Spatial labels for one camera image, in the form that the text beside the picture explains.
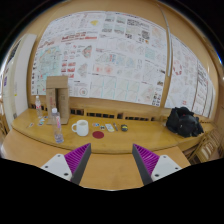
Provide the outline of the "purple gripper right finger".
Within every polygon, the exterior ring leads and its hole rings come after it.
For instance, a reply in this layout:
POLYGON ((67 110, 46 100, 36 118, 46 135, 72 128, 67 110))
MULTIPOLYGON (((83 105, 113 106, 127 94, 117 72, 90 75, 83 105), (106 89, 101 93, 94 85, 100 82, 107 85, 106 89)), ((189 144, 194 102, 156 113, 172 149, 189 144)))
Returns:
POLYGON ((159 156, 137 144, 133 145, 132 154, 144 185, 181 170, 168 155, 159 156))

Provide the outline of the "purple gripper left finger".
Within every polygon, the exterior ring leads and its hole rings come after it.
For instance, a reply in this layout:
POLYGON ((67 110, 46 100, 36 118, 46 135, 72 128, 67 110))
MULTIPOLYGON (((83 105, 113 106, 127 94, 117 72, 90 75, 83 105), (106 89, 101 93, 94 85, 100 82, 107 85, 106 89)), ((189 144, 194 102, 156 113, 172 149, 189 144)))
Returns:
POLYGON ((91 144, 85 144, 66 155, 56 154, 42 169, 77 185, 80 184, 91 155, 91 144))

